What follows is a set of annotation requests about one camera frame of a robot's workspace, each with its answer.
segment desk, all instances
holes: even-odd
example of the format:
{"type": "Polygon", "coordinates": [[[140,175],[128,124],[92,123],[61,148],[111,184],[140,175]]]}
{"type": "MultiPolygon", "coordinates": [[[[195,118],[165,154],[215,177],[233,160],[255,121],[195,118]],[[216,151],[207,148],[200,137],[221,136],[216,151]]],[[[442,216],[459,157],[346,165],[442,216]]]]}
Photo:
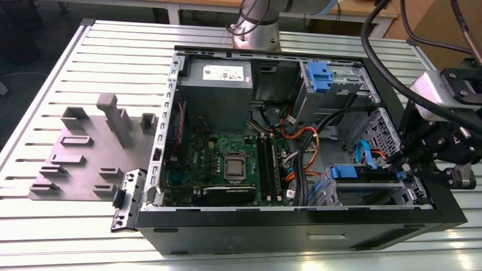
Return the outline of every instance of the desk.
{"type": "MultiPolygon", "coordinates": [[[[28,187],[63,128],[60,114],[65,107],[81,106],[88,114],[101,115],[97,96],[113,93],[119,107],[125,108],[129,116],[140,116],[143,112],[159,114],[175,45],[229,47],[231,39],[223,28],[212,27],[113,21],[80,26],[0,153],[1,267],[89,271],[379,271],[482,267],[480,188],[454,192],[468,223],[376,252],[160,255],[139,233],[109,232],[113,215],[109,202],[28,200],[28,187]]],[[[372,46],[404,84],[432,68],[418,48],[404,41],[374,39],[372,46]]],[[[366,56],[356,37],[282,32],[280,48],[300,53],[366,56]]],[[[480,176],[482,166],[475,165],[474,171],[480,176]]]]}
{"type": "MultiPolygon", "coordinates": [[[[241,0],[63,0],[63,2],[88,3],[97,5],[116,5],[133,7],[164,8],[168,12],[168,20],[171,24],[180,24],[179,12],[181,10],[215,11],[237,13],[241,0]]],[[[363,23],[366,17],[374,9],[374,2],[368,0],[344,0],[339,3],[342,8],[340,21],[352,21],[363,23]]],[[[306,19],[336,20],[338,7],[324,15],[282,13],[280,16],[306,19]]],[[[379,16],[374,19],[370,37],[383,38],[388,30],[392,20],[398,18],[399,12],[392,5],[382,10],[379,16]]]]}

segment motherboard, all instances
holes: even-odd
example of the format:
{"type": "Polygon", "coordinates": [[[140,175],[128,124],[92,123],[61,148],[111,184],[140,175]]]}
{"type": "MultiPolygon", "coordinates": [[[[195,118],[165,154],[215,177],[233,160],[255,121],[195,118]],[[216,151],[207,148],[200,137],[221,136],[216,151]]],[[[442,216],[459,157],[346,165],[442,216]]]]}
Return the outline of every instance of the motherboard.
{"type": "Polygon", "coordinates": [[[169,171],[165,205],[287,206],[282,188],[283,139],[272,134],[195,134],[185,165],[169,171]]]}

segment green circuit board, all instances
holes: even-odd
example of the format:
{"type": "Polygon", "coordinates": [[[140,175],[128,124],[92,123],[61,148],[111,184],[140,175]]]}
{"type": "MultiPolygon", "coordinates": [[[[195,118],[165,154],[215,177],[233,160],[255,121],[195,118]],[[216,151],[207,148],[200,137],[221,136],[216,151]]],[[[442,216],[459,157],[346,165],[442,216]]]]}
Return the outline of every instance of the green circuit board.
{"type": "MultiPolygon", "coordinates": [[[[286,206],[290,202],[262,199],[262,186],[258,165],[256,136],[231,134],[196,134],[189,138],[183,172],[169,173],[172,191],[165,202],[172,206],[192,206],[192,187],[200,186],[251,186],[256,188],[256,199],[243,206],[286,206]],[[232,182],[224,176],[225,156],[241,157],[245,161],[245,179],[232,182]]],[[[286,148],[284,140],[275,141],[286,148]]]]}

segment power supply label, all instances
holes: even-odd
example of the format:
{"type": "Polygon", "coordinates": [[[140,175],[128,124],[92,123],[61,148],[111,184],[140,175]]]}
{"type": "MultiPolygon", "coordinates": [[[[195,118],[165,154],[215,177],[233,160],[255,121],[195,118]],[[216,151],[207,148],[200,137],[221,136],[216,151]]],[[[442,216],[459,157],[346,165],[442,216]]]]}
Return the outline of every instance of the power supply label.
{"type": "Polygon", "coordinates": [[[243,67],[205,65],[203,79],[217,81],[244,81],[243,67]]]}

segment cpu socket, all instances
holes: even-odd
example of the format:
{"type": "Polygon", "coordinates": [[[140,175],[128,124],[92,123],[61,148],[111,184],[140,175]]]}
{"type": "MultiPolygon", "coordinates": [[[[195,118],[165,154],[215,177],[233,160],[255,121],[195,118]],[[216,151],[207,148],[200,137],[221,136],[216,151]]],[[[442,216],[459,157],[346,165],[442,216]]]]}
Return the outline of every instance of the cpu socket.
{"type": "Polygon", "coordinates": [[[224,179],[233,185],[245,180],[245,156],[224,155],[224,179]]]}

